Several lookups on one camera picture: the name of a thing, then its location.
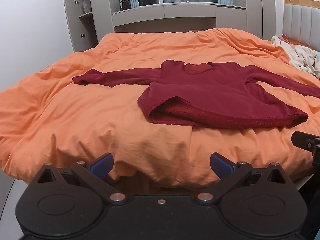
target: drawer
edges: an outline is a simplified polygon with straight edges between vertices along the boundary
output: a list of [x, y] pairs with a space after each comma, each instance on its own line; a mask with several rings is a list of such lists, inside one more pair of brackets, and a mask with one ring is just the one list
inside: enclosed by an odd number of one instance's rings
[[177, 17], [215, 17], [214, 4], [178, 3], [164, 5], [165, 18]]
[[163, 5], [143, 6], [112, 14], [113, 26], [164, 19]]

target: orange duvet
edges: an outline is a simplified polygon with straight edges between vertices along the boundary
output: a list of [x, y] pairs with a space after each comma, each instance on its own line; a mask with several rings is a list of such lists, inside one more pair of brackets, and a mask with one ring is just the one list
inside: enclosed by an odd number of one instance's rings
[[289, 65], [281, 47], [244, 31], [108, 34], [97, 47], [71, 54], [0, 93], [0, 166], [10, 176], [30, 181], [46, 162], [68, 167], [111, 152], [111, 178], [141, 180], [145, 189], [194, 189], [216, 181], [209, 164], [212, 152], [255, 167], [279, 162], [293, 178], [310, 171], [311, 153], [295, 148], [290, 139], [295, 130], [320, 134], [318, 98], [259, 82], [286, 104], [308, 113], [308, 121], [293, 128], [209, 129], [148, 122], [137, 105], [146, 85], [110, 88], [72, 82], [91, 68], [159, 68], [167, 59], [257, 65], [320, 87], [317, 78]]

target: plastic bag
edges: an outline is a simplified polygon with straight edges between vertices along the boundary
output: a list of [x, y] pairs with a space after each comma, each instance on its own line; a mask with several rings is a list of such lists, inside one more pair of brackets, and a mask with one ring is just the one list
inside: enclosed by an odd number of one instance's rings
[[85, 13], [91, 12], [91, 3], [90, 0], [84, 0], [82, 2], [82, 7]]

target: headboard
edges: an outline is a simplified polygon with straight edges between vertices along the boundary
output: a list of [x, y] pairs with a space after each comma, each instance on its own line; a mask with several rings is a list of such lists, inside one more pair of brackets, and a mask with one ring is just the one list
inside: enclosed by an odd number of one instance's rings
[[320, 51], [320, 1], [284, 0], [282, 33], [292, 44]]

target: cabinet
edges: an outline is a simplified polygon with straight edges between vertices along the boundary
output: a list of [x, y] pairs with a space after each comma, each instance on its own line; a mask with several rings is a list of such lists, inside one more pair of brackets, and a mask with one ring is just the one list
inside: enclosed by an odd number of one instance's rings
[[92, 15], [98, 41], [101, 41], [107, 33], [114, 33], [111, 7], [120, 10], [119, 0], [91, 0]]
[[163, 5], [143, 6], [112, 14], [113, 26], [163, 18]]
[[216, 5], [216, 26], [247, 31], [247, 11]]
[[215, 17], [214, 4], [181, 3], [164, 5], [164, 17]]
[[276, 35], [275, 0], [246, 0], [247, 32], [264, 40]]
[[83, 0], [64, 0], [74, 52], [85, 51], [98, 44], [92, 13], [84, 13], [82, 2]]

